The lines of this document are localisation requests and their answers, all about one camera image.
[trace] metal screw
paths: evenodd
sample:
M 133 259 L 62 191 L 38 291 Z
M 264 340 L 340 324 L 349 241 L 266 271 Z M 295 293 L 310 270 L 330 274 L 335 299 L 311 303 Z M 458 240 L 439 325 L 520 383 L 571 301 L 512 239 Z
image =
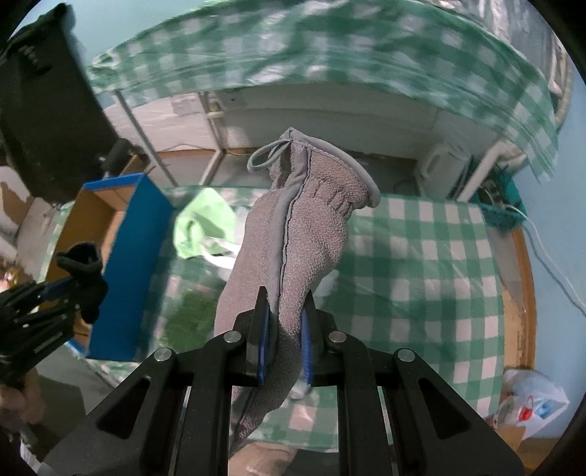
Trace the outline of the metal screw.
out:
M 415 352 L 411 349 L 401 349 L 397 352 L 397 357 L 403 362 L 413 362 L 415 360 Z
M 171 349 L 167 347 L 161 347 L 160 349 L 157 349 L 155 351 L 155 360 L 158 362 L 167 361 L 169 360 L 169 358 L 171 358 L 172 355 L 173 352 L 171 351 Z
M 242 338 L 242 335 L 238 331 L 228 331 L 224 334 L 224 340 L 226 342 L 238 342 Z
M 344 334 L 342 331 L 332 331 L 328 337 L 332 342 L 336 342 L 338 344 L 346 340 L 346 334 Z

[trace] blue box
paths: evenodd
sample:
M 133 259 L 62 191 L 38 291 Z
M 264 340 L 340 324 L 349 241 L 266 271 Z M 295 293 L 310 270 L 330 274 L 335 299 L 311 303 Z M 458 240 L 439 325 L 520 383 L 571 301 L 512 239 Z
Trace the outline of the blue box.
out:
M 108 294 L 93 326 L 80 318 L 70 345 L 92 359 L 133 361 L 151 275 L 173 207 L 145 174 L 86 183 L 71 209 L 54 253 L 79 242 L 101 249 Z M 67 274 L 51 261 L 46 280 Z

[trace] light blue wall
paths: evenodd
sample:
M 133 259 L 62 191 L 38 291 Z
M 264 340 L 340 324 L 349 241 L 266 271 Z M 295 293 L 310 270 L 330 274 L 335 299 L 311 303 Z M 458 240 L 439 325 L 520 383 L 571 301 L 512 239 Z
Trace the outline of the light blue wall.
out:
M 586 87 L 577 72 L 574 78 L 554 178 L 539 185 L 526 168 L 515 182 L 550 256 L 586 301 Z M 586 391 L 586 317 L 547 274 L 529 240 L 527 247 L 537 300 L 536 368 L 559 383 L 571 401 L 570 408 L 539 433 L 556 437 L 567 427 Z
M 22 22 L 34 22 L 63 0 L 41 0 Z M 138 32 L 172 16 L 181 15 L 203 0 L 66 0 L 73 7 L 76 24 L 73 35 L 81 44 L 80 55 L 89 64 L 97 55 Z

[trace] checkered tablecloth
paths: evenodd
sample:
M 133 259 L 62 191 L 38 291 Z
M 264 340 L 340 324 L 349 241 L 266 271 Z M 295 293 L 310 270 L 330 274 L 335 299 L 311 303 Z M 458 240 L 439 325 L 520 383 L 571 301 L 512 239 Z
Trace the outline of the checkered tablecloth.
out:
M 177 188 L 166 194 L 179 212 L 199 189 Z M 266 192 L 217 190 L 235 208 L 252 207 Z M 480 415 L 493 413 L 501 390 L 504 317 L 479 208 L 387 195 L 376 209 L 355 211 L 348 225 L 346 250 L 328 279 L 328 289 L 316 293 L 318 307 L 334 315 L 339 329 L 374 349 L 394 352 L 406 346 L 418 352 Z M 172 228 L 151 279 L 143 351 L 162 345 L 185 351 L 190 343 L 200 342 L 201 335 L 192 335 L 192 341 L 170 336 L 167 323 L 179 316 L 188 328 L 200 309 L 192 305 L 186 312 L 186 302 L 203 302 L 201 312 L 210 312 L 209 302 L 217 301 L 224 286 L 218 269 L 203 258 L 177 257 Z M 137 366 L 89 363 L 112 382 L 123 380 Z M 335 450 L 337 422 L 335 389 L 311 389 L 301 400 L 288 399 L 268 414 L 251 438 Z
M 414 0 L 216 0 L 97 57 L 96 93 L 132 106 L 265 84 L 365 84 L 483 124 L 551 177 L 557 134 L 547 80 L 476 23 Z

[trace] teal basket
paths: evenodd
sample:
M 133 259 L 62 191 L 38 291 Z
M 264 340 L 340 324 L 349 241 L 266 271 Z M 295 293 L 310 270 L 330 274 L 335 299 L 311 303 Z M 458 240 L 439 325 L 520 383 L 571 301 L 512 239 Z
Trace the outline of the teal basket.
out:
M 493 169 L 489 177 L 495 182 L 505 201 L 527 215 L 525 205 L 519 196 L 519 191 L 515 186 L 513 176 L 506 170 Z M 480 206 L 485 223 L 493 228 L 510 232 L 525 221 L 525 217 L 514 210 L 481 203 L 478 191 L 476 191 L 470 201 Z

